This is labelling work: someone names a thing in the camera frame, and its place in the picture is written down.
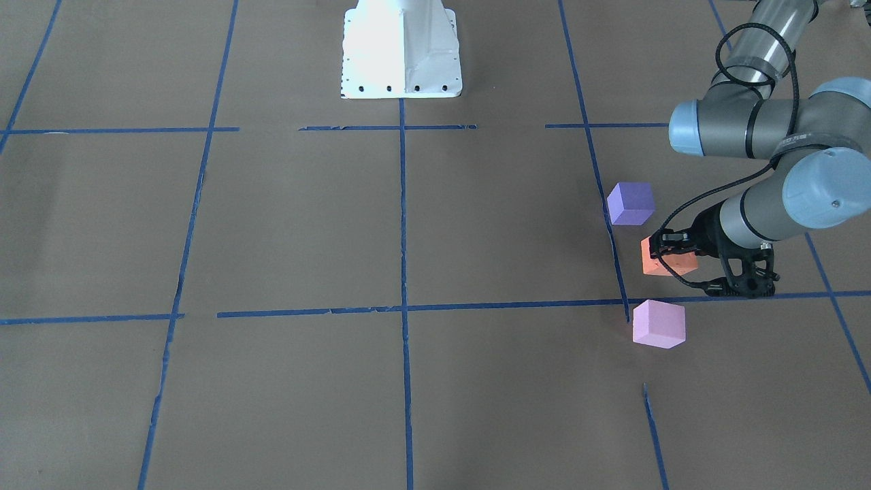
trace floor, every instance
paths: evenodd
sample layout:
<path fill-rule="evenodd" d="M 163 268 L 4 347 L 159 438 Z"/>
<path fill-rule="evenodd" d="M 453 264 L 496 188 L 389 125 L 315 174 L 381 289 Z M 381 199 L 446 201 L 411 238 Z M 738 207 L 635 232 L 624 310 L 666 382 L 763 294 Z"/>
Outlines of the floor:
<path fill-rule="evenodd" d="M 640 272 L 760 166 L 665 127 L 753 3 L 445 3 L 463 95 L 351 101 L 354 0 L 0 2 L 0 487 L 869 487 L 871 218 L 770 300 Z M 864 13 L 798 53 L 871 78 Z M 627 180 L 658 211 L 606 226 Z M 685 344 L 631 341 L 647 298 Z"/>

